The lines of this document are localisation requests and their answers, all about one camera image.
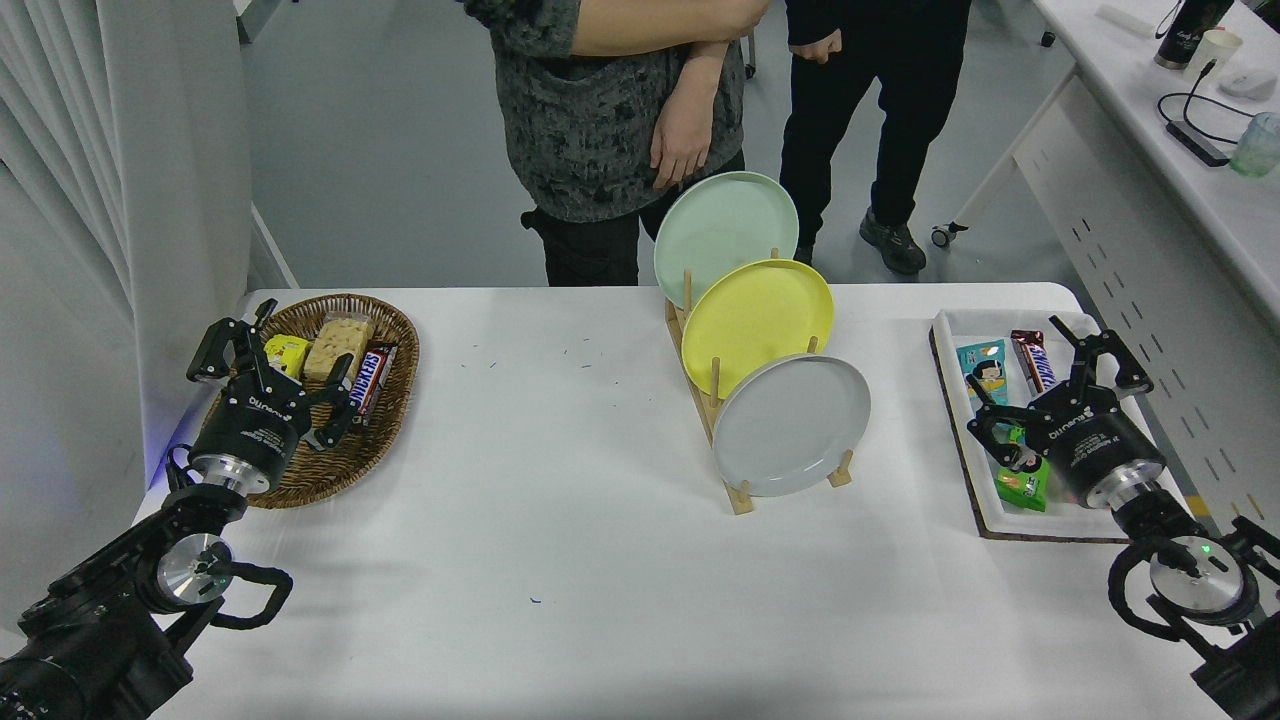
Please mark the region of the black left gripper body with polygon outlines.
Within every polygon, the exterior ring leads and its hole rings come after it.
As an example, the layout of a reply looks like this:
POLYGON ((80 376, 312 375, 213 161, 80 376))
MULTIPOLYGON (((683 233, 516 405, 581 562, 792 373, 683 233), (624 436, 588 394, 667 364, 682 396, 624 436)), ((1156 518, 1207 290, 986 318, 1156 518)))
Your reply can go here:
POLYGON ((198 434, 200 457, 233 457, 261 473, 283 473, 310 415, 303 386, 285 375, 261 389, 251 375, 232 379, 198 434))

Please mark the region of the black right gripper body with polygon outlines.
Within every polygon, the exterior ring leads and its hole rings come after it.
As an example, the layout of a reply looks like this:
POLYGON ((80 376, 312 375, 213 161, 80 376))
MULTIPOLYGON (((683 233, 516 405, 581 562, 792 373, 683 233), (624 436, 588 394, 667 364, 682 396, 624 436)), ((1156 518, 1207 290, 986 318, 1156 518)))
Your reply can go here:
POLYGON ((1060 384, 1032 400, 1028 409, 1050 418, 1028 425, 1028 446, 1047 459, 1082 506, 1105 506, 1120 489, 1164 473, 1165 456, 1121 410, 1110 388, 1087 386, 1078 398, 1060 384))

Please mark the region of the person's left hand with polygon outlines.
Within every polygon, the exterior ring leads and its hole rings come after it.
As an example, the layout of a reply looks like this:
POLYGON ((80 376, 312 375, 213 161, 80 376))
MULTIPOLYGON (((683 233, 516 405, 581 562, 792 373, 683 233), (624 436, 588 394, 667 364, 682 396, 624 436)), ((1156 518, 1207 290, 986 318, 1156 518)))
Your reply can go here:
POLYGON ((652 137, 654 191, 687 179, 707 164, 716 90, 682 82, 660 109, 652 137))

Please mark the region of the person's right hand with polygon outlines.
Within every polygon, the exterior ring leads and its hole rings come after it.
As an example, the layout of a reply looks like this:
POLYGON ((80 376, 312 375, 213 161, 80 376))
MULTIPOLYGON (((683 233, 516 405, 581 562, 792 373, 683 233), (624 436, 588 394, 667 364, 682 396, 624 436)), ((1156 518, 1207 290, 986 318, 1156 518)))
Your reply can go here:
POLYGON ((835 29, 823 38, 809 44, 788 45, 790 53, 804 61, 826 64, 832 56, 844 49, 844 36, 841 29, 835 29))

